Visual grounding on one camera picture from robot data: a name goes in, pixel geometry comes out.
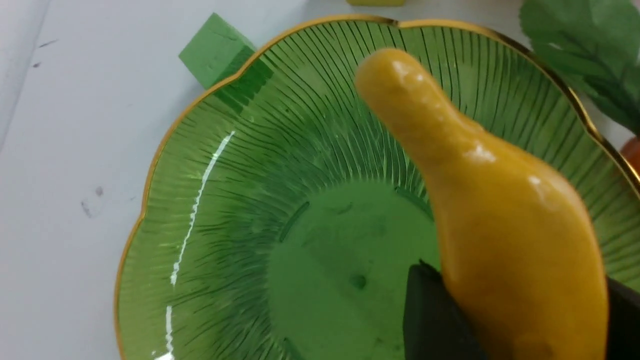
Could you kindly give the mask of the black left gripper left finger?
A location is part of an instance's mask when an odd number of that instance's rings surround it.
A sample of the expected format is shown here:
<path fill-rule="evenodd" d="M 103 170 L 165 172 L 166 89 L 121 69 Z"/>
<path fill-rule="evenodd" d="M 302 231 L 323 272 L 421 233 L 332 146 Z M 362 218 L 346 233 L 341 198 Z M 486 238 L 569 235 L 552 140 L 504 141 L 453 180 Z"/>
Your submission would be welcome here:
<path fill-rule="evenodd" d="M 419 260 L 407 273 L 403 310 L 406 360 L 486 360 L 441 273 Z"/>

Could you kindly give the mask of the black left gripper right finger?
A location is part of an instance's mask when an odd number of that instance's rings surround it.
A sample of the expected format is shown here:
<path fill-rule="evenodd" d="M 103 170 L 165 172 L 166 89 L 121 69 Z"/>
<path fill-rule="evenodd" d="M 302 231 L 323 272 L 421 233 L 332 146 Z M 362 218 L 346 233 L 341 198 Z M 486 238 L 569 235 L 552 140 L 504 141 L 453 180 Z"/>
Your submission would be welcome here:
<path fill-rule="evenodd" d="M 607 360 L 640 358 L 640 294 L 608 277 L 609 326 Z"/>

